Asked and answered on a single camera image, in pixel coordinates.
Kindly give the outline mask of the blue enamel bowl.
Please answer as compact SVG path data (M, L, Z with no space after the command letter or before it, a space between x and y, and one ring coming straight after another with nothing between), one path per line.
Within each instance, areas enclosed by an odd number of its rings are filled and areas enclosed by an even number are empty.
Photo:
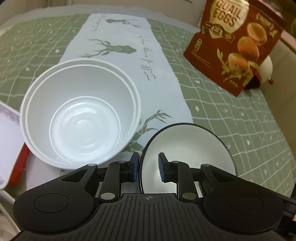
M168 161L187 163L191 168L210 164L233 175L234 160L223 142L212 132L191 123L177 123L155 133L145 146L139 171L141 193L176 193L177 185L163 183L159 172L159 153Z

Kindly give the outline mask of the white foam bowl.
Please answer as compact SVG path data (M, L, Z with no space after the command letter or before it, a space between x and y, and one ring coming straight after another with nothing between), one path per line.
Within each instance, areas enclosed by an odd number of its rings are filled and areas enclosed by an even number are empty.
M140 116L140 95L124 71L103 60L74 59L33 82L21 105L20 126L37 158L74 170L120 153Z

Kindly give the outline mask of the red rectangular tray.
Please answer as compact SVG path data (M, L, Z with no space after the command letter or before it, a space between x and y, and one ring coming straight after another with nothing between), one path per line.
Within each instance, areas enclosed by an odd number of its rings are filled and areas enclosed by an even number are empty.
M1 190L18 183L29 154L21 132L19 112L1 102Z

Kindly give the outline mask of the green checkered tablecloth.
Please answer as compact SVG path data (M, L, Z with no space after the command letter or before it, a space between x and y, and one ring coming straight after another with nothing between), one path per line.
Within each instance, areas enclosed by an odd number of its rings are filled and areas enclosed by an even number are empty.
M260 90L234 97L183 56L197 29L140 7L65 6L19 15L1 26L1 101L15 110L44 71L93 55L120 67L142 99L137 132L117 160L141 152L173 123L213 132L239 177L289 196L295 159Z

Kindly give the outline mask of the dark red round object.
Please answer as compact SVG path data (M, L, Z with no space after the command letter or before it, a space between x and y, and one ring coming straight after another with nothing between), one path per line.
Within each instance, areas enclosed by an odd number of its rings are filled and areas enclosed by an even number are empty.
M255 73L255 75L252 77L252 79L249 81L249 83L244 88L245 90L250 89L258 89L262 83L262 77L259 72Z

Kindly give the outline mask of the cream egg-shaped ornament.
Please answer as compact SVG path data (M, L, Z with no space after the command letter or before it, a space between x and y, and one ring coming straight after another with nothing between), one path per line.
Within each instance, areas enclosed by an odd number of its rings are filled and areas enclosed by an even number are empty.
M273 63L272 63L272 60L269 55L262 62L262 64L259 66L258 73L259 73L258 80L260 81L260 86L265 83L268 83L269 85L274 84L274 80L272 78Z

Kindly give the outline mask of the quail eggs snack bag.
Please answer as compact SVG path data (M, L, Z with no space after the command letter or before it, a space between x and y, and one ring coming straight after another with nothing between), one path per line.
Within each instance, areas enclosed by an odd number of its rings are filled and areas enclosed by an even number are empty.
M207 1L184 57L234 96L248 85L285 28L285 20L261 1Z

